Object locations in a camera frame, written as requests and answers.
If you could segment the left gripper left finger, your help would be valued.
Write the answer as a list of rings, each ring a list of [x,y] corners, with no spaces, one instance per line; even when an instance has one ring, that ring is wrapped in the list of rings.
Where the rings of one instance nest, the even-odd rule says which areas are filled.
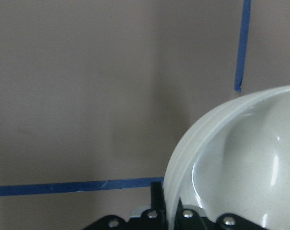
[[[161,182],[151,183],[150,208],[141,212],[139,217],[128,221],[116,215],[104,216],[85,227],[86,230],[166,230],[166,204]]]

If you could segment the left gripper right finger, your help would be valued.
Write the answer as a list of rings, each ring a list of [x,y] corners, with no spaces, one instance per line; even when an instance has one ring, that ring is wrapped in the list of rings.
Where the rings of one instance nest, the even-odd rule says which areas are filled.
[[[191,207],[185,207],[179,199],[174,219],[175,230],[266,230],[233,213],[220,215],[216,221],[211,221]]]

